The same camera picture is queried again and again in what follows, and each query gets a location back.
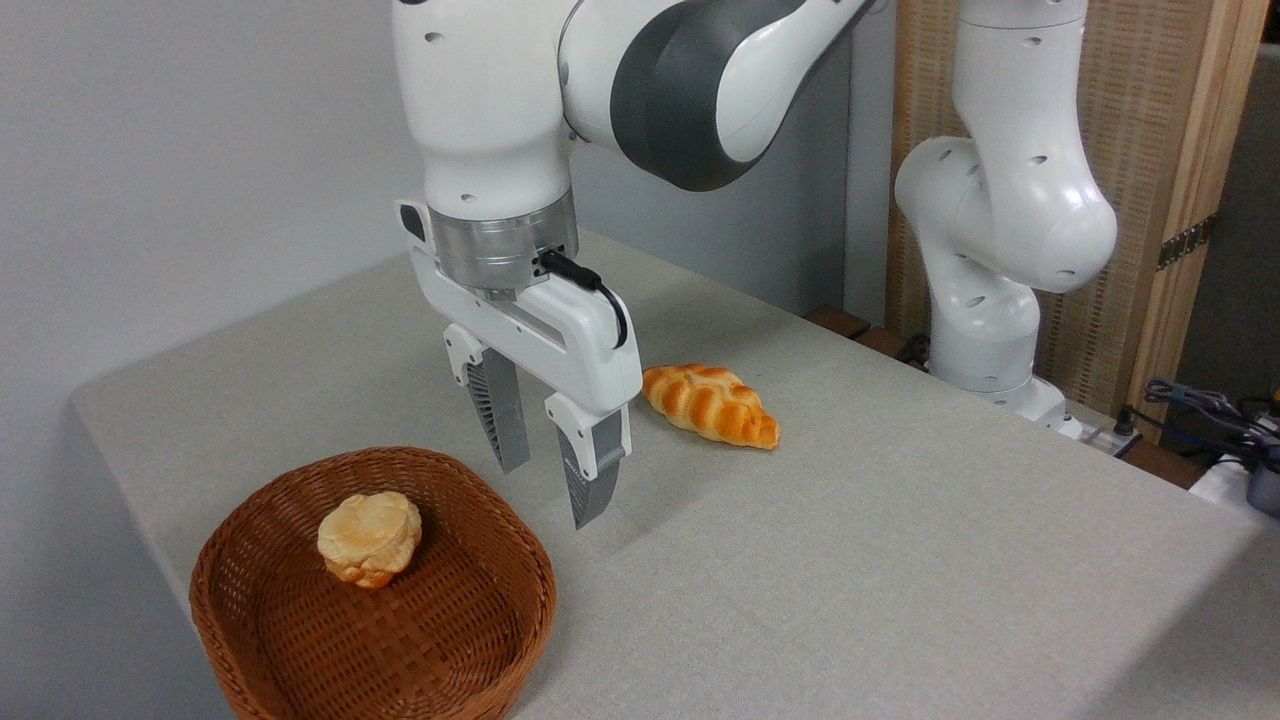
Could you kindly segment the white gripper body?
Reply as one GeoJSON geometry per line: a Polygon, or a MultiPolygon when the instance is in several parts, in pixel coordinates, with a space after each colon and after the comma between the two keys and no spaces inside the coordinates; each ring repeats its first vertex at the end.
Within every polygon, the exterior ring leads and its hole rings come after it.
{"type": "Polygon", "coordinates": [[[549,272],[543,258],[573,258],[573,204],[557,200],[522,217],[467,222],[399,204],[419,284],[433,307],[575,401],[607,416],[641,386],[635,334],[623,304],[549,272]]]}

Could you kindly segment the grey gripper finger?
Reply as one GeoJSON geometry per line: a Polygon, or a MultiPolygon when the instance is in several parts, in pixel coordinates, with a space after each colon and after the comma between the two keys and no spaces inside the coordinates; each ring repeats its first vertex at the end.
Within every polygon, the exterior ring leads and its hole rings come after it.
{"type": "Polygon", "coordinates": [[[632,452],[628,409],[596,416],[554,393],[545,401],[545,410],[558,433],[573,524],[581,529],[608,509],[620,464],[632,452]]]}
{"type": "Polygon", "coordinates": [[[495,460],[513,471],[530,459],[515,363],[456,323],[443,337],[454,380],[467,389],[495,460]]]}

